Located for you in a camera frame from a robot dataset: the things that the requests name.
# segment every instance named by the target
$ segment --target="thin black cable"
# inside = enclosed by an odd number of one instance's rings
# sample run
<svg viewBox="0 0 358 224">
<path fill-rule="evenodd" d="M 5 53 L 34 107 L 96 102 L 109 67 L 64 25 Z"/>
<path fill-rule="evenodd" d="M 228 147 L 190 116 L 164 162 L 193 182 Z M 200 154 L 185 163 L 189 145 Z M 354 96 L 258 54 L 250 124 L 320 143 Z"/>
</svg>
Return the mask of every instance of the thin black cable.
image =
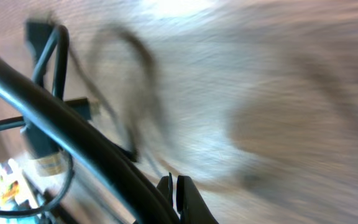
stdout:
<svg viewBox="0 0 358 224">
<path fill-rule="evenodd" d="M 123 40 L 125 43 L 129 43 L 132 48 L 136 51 L 137 59 L 142 65 L 142 68 L 144 69 L 145 74 L 151 78 L 150 84 L 154 84 L 155 79 L 155 62 L 153 58 L 150 56 L 149 51 L 145 48 L 143 43 L 136 39 L 133 34 L 131 34 L 128 30 L 123 29 L 122 27 L 117 28 L 117 36 Z M 68 53 L 70 55 L 71 61 L 74 63 L 74 69 L 76 70 L 77 75 L 82 79 L 84 84 L 89 88 L 90 92 L 99 100 L 101 105 L 106 109 L 108 114 L 110 115 L 110 118 L 112 119 L 113 124 L 117 126 L 118 133 L 121 136 L 124 136 L 128 138 L 127 142 L 129 144 L 129 150 L 123 151 L 123 153 L 132 161 L 137 162 L 138 159 L 138 153 L 139 149 L 136 147 L 135 143 L 135 137 L 136 134 L 134 134 L 132 131 L 130 131 L 129 127 L 121 122 L 119 120 L 119 117 L 113 107 L 108 102 L 107 98 L 101 93 L 100 89 L 92 82 L 92 80 L 87 75 L 87 72 L 83 68 L 79 57 L 75 51 L 75 48 L 73 48 L 73 44 L 68 48 Z M 163 174 L 159 171 L 155 161 L 150 157 L 150 155 L 145 152 L 144 154 L 147 162 L 150 164 L 151 168 L 155 172 L 155 174 L 158 177 L 162 177 Z"/>
<path fill-rule="evenodd" d="M 56 206 L 60 204 L 60 201 L 63 199 L 65 194 L 68 192 L 68 189 L 70 188 L 71 182 L 74 177 L 73 166 L 74 166 L 73 157 L 71 156 L 70 153 L 67 153 L 67 174 L 65 177 L 65 181 L 63 183 L 63 187 L 59 191 L 59 194 L 50 202 L 38 208 L 28 209 L 24 211 L 0 211 L 0 218 L 32 217 L 34 215 L 38 215 L 40 213 L 47 212 L 51 209 L 54 209 Z"/>
<path fill-rule="evenodd" d="M 0 131 L 11 129 L 11 128 L 18 128 L 24 125 L 25 122 L 22 116 L 4 119 L 4 120 L 0 120 Z"/>
</svg>

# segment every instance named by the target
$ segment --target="wood grain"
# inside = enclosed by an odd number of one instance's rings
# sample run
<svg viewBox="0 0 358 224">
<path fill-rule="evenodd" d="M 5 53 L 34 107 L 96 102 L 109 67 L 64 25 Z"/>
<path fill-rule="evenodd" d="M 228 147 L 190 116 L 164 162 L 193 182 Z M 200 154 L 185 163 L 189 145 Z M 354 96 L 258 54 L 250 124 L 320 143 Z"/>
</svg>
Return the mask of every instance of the wood grain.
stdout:
<svg viewBox="0 0 358 224">
<path fill-rule="evenodd" d="M 22 24 L 52 10 L 152 181 L 192 176 L 220 223 L 358 223 L 358 1 L 169 2 L 0 0 L 0 55 L 30 75 Z M 70 64 L 66 97 L 83 95 Z M 105 110 L 94 123 L 125 144 Z"/>
</svg>

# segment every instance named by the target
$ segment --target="cable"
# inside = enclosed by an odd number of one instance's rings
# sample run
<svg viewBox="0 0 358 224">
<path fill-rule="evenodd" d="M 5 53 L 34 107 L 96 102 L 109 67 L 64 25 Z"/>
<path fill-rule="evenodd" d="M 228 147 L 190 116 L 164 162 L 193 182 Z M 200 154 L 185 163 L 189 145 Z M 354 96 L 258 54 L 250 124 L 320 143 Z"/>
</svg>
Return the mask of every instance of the cable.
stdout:
<svg viewBox="0 0 358 224">
<path fill-rule="evenodd" d="M 50 202 L 40 206 L 39 208 L 33 208 L 24 211 L 0 211 L 0 218 L 32 217 L 34 215 L 38 215 L 40 213 L 47 212 L 51 209 L 54 209 L 56 206 L 60 204 L 60 201 L 63 199 L 65 194 L 68 192 L 68 189 L 70 188 L 71 182 L 74 177 L 73 166 L 74 166 L 73 157 L 71 156 L 70 153 L 67 153 L 67 174 L 65 177 L 65 181 L 63 183 L 63 187 L 59 191 L 59 194 Z"/>
<path fill-rule="evenodd" d="M 78 76 L 82 79 L 86 87 L 92 92 L 92 94 L 97 97 L 99 102 L 103 105 L 103 107 L 106 109 L 106 111 L 109 113 L 110 118 L 112 119 L 113 124 L 116 125 L 118 133 L 124 137 L 127 138 L 127 144 L 128 144 L 128 152 L 125 152 L 126 155 L 131 155 L 130 159 L 132 162 L 137 162 L 137 156 L 138 156 L 138 150 L 134 144 L 134 135 L 129 131 L 129 128 L 127 125 L 125 125 L 123 122 L 120 122 L 118 119 L 118 115 L 116 111 L 113 109 L 113 107 L 109 104 L 109 101 L 107 98 L 100 92 L 99 88 L 88 78 L 88 76 L 85 73 L 84 68 L 81 66 L 80 60 L 78 59 L 78 56 L 75 52 L 75 50 L 72 47 L 68 48 L 68 53 L 70 55 L 71 61 L 74 63 L 74 69 L 76 70 L 76 73 Z"/>
<path fill-rule="evenodd" d="M 11 129 L 11 128 L 18 128 L 24 125 L 25 122 L 22 116 L 4 119 L 4 120 L 0 120 L 0 131 Z"/>
</svg>

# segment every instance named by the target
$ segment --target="wooden surface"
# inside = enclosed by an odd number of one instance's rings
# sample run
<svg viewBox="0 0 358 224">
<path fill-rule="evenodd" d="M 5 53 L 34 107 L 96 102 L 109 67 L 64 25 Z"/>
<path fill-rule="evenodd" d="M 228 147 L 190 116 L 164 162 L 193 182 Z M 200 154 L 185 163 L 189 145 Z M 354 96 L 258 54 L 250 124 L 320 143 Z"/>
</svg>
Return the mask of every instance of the wooden surface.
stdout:
<svg viewBox="0 0 358 224">
<path fill-rule="evenodd" d="M 191 176 L 220 223 L 358 223 L 358 1 L 197 2 L 0 0 L 0 55 L 30 76 L 23 22 L 52 10 L 152 182 L 149 161 Z M 66 98 L 83 95 L 70 64 Z M 16 114 L 0 100 L 0 119 Z M 107 112 L 94 123 L 122 143 Z"/>
</svg>

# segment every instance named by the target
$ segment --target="black cable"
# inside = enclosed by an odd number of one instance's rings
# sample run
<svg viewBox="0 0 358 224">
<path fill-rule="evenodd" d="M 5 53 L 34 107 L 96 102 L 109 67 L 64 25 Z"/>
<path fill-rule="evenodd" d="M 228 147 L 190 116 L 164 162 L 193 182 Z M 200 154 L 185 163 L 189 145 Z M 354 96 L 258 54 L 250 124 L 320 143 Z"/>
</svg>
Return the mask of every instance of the black cable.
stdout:
<svg viewBox="0 0 358 224">
<path fill-rule="evenodd" d="M 99 102 L 102 104 L 104 109 L 109 113 L 110 118 L 112 119 L 113 124 L 116 125 L 118 133 L 127 139 L 127 144 L 129 150 L 127 152 L 123 152 L 125 155 L 129 156 L 129 159 L 132 162 L 137 162 L 138 157 L 138 149 L 136 148 L 134 144 L 134 135 L 130 132 L 130 129 L 127 127 L 126 124 L 123 122 L 120 122 L 118 115 L 116 111 L 113 109 L 113 107 L 109 104 L 109 101 L 107 98 L 101 93 L 99 88 L 88 78 L 88 76 L 85 73 L 85 70 L 81 66 L 80 60 L 75 52 L 75 50 L 72 47 L 68 48 L 69 56 L 74 63 L 74 69 L 76 70 L 76 73 L 78 76 L 82 79 L 86 87 L 92 92 L 92 94 L 99 100 Z"/>
<path fill-rule="evenodd" d="M 25 122 L 22 116 L 4 119 L 4 120 L 0 120 L 0 131 L 11 129 L 11 128 L 18 128 L 24 125 Z"/>
<path fill-rule="evenodd" d="M 78 158 L 108 191 L 119 192 L 120 201 L 139 222 L 180 222 L 167 200 L 116 146 L 63 101 L 51 96 L 2 59 L 0 97 Z"/>
<path fill-rule="evenodd" d="M 60 201 L 63 199 L 65 194 L 68 192 L 68 189 L 70 188 L 74 176 L 73 166 L 74 166 L 73 157 L 71 156 L 70 153 L 67 153 L 67 174 L 65 177 L 65 181 L 63 183 L 63 187 L 59 191 L 59 194 L 50 202 L 38 208 L 28 209 L 24 211 L 0 211 L 0 218 L 32 217 L 34 215 L 38 215 L 40 213 L 47 212 L 51 209 L 54 209 L 56 206 L 60 204 Z"/>
</svg>

